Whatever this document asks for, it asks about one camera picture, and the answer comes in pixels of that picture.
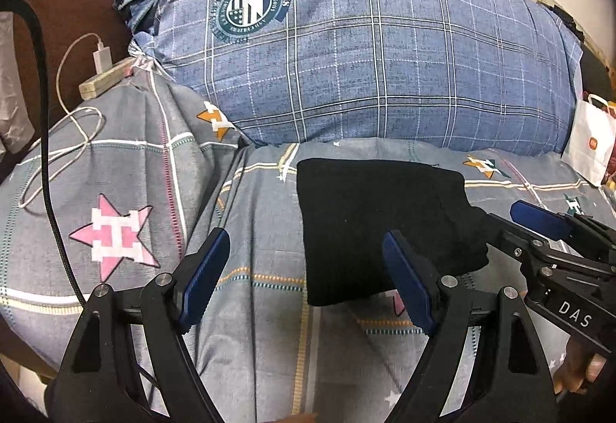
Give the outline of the person's right hand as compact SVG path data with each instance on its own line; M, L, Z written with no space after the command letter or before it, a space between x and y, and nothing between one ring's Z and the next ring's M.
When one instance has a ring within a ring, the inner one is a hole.
M553 375L554 392L585 395L588 385L597 379L605 364L604 357L593 353L585 344L571 337L566 345L563 364Z

